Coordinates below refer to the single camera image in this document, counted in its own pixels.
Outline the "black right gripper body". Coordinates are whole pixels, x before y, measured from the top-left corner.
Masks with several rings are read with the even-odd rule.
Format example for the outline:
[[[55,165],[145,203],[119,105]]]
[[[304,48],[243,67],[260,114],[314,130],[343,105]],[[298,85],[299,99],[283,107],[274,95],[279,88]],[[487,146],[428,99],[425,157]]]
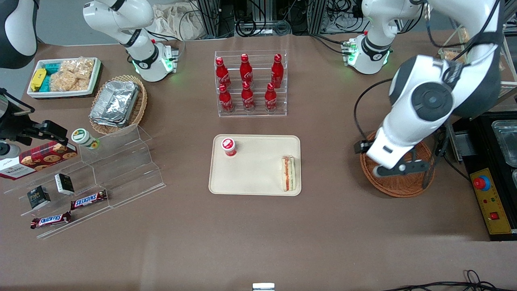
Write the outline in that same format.
[[[30,146],[33,141],[33,122],[29,114],[35,109],[15,98],[7,91],[0,92],[0,137]]]

